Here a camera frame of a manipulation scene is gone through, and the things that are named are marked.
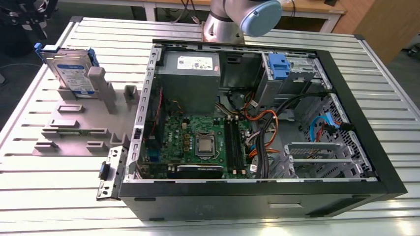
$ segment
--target sticker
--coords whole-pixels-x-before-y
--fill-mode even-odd
[[[345,13],[345,11],[335,11],[335,10],[330,10],[329,12],[330,12],[330,13],[341,13],[341,14]]]
[[[251,172],[257,172],[257,165],[251,165],[251,166],[250,166],[250,171],[251,171]]]
[[[185,70],[213,70],[213,58],[179,57],[177,68]]]
[[[251,100],[251,105],[257,108],[258,107],[258,103],[257,103],[257,101],[254,101],[254,100]]]
[[[82,65],[58,65],[58,71],[65,79],[66,85],[78,97],[91,97],[95,94],[94,85]]]

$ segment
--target slotted table surface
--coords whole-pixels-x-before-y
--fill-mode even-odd
[[[58,45],[91,46],[106,79],[142,88],[154,38],[202,40],[202,28],[130,20],[71,22]],[[250,45],[329,50],[409,194],[330,219],[142,222],[123,202],[98,202],[105,157],[38,157],[34,144],[61,99],[45,65],[0,133],[0,232],[41,235],[420,235],[420,113],[369,44],[353,35],[274,30]]]

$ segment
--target side panel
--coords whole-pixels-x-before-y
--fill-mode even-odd
[[[335,216],[366,204],[373,196],[350,194],[283,196],[123,197],[142,221],[222,220]]]

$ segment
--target blue drive bracket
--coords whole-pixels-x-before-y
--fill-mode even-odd
[[[274,73],[275,80],[286,80],[291,73],[291,63],[285,54],[269,54],[269,65]]]

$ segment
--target cable connector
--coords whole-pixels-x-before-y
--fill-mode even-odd
[[[339,130],[354,131],[355,130],[355,125],[351,124],[351,123],[342,123]]]

